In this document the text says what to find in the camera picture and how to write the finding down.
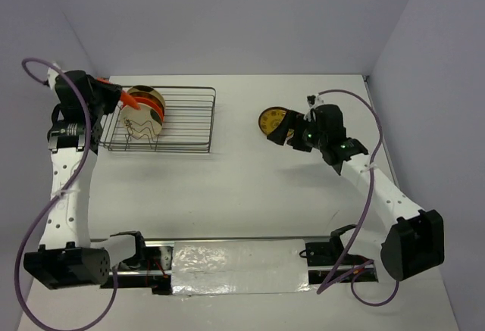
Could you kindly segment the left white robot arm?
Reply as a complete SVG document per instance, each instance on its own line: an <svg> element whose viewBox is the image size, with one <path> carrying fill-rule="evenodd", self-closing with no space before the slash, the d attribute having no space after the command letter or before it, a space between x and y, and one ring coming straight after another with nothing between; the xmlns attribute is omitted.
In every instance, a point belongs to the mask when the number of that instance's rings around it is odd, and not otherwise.
<svg viewBox="0 0 485 331"><path fill-rule="evenodd" d="M83 70L59 75L50 69L47 82L59 99L48 132L53 180L47 222L37 251L23 267L48 289L100 286L118 264L137 270L149 251L139 231L121 232L100 243L89 235L89 190L98 159L101 119L119 103L138 108L119 85L97 80Z"/></svg>

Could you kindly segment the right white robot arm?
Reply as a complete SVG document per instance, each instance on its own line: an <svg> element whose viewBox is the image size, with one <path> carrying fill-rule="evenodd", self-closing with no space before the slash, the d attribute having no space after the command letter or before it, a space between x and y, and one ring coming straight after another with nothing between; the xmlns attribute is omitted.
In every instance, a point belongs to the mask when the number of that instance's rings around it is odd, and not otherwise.
<svg viewBox="0 0 485 331"><path fill-rule="evenodd" d="M326 164L360 193L371 196L370 206L387 230L380 260L394 280L403 281L444 262L442 216L422 209L374 166L368 150L348 137L337 105L314 106L307 114L287 111L267 138L298 151L318 150Z"/></svg>

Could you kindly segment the yellow patterned plate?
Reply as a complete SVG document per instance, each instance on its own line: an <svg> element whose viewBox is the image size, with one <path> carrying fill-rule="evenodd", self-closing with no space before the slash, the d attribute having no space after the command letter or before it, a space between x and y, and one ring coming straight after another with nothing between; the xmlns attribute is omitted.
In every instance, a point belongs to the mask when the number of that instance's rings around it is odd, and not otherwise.
<svg viewBox="0 0 485 331"><path fill-rule="evenodd" d="M258 127L265 136L271 134L281 123L287 113L283 107L269 107L261 112Z"/></svg>

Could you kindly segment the orange plate front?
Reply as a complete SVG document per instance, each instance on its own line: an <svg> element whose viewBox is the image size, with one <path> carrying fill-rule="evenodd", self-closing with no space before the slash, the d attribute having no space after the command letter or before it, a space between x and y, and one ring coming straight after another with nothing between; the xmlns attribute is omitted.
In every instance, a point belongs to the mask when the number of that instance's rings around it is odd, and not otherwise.
<svg viewBox="0 0 485 331"><path fill-rule="evenodd" d="M101 77L98 77L97 80L99 82L104 83L104 84L109 85L109 86L116 86L115 84L111 83L109 80L101 78ZM141 109L141 107L139 106L139 103L136 101L136 99L133 96L131 96L130 94L128 94L127 92L122 90L122 88L119 88L119 91L120 91L120 101L124 105L130 106L130 107L134 108L135 110Z"/></svg>

